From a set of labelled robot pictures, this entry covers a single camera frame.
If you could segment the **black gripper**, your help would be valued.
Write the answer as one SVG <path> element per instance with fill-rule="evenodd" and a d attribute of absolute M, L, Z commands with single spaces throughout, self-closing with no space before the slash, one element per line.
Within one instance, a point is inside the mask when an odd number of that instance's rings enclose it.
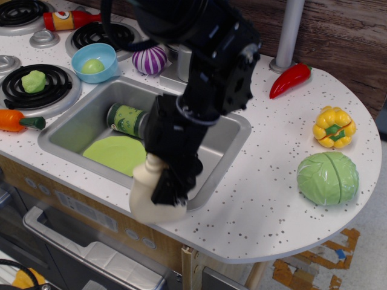
<path fill-rule="evenodd" d="M 151 196 L 154 204 L 187 204 L 187 194 L 203 171 L 198 149 L 217 121 L 218 113 L 212 109 L 200 115 L 190 111 L 181 97 L 156 96 L 145 128 L 146 151 L 164 163 Z"/>

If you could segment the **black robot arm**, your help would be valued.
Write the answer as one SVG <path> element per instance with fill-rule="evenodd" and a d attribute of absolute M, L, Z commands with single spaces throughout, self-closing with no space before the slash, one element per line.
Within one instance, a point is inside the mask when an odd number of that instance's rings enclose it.
<path fill-rule="evenodd" d="M 139 43 L 113 34 L 111 1 L 102 1 L 105 32 L 114 45 L 136 52 L 158 44 L 182 44 L 192 52 L 181 96 L 158 96 L 145 127 L 145 149 L 166 163 L 150 200 L 184 205 L 202 171 L 198 148 L 221 116 L 245 109 L 260 58 L 261 38 L 227 1 L 133 1 L 135 17 L 147 35 Z"/>

